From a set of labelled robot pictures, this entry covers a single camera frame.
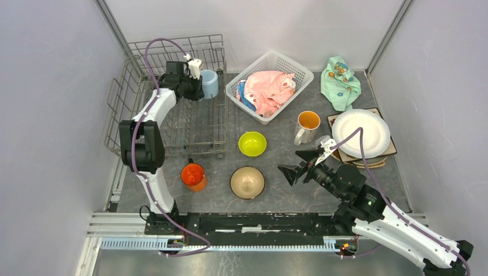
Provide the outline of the light blue cup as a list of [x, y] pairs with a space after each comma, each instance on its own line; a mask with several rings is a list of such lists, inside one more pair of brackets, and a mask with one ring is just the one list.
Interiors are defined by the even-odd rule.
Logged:
[[218, 75], [212, 70], [202, 70], [202, 90], [204, 93], [204, 99], [215, 98], [219, 93], [219, 80]]

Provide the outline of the white floral mug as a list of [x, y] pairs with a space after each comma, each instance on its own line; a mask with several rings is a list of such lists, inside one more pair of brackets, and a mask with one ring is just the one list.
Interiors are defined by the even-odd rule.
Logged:
[[312, 111], [303, 111], [298, 115], [295, 127], [294, 145], [308, 144], [314, 140], [321, 124], [320, 117]]

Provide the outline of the white deep plate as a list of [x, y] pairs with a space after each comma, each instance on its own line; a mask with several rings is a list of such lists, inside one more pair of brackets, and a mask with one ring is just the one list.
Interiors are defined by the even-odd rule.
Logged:
[[390, 130], [376, 113], [365, 109], [351, 109], [338, 115], [331, 126], [336, 143], [352, 136], [340, 146], [347, 155], [361, 158], [375, 158], [382, 155], [390, 145]]

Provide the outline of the orange mug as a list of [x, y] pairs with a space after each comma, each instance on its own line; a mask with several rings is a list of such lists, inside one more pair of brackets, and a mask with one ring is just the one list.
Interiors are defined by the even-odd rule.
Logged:
[[192, 158], [188, 159], [188, 164], [181, 170], [180, 178], [183, 184], [193, 192], [200, 192], [207, 185], [203, 167], [195, 163]]

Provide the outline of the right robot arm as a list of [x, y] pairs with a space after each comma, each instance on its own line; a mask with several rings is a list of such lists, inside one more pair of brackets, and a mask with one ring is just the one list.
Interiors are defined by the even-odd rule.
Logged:
[[302, 158], [296, 166], [278, 165], [288, 183], [300, 177], [326, 189], [340, 200], [331, 217], [333, 229], [340, 235], [359, 235], [374, 240], [421, 268], [425, 275], [470, 275], [467, 261], [474, 246], [466, 240], [447, 239], [399, 209], [380, 191], [366, 184], [366, 176], [351, 164], [336, 170], [321, 159], [320, 148], [296, 151]]

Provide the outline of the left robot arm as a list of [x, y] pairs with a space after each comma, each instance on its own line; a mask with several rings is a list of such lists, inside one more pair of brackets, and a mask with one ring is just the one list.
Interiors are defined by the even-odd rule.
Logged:
[[153, 79], [155, 89], [143, 109], [133, 119], [119, 124], [122, 161], [137, 175], [150, 202], [146, 221], [158, 224], [170, 235], [180, 229], [181, 219], [163, 175], [165, 146], [160, 127], [180, 99], [203, 99], [200, 65], [197, 59], [167, 62], [166, 72]]

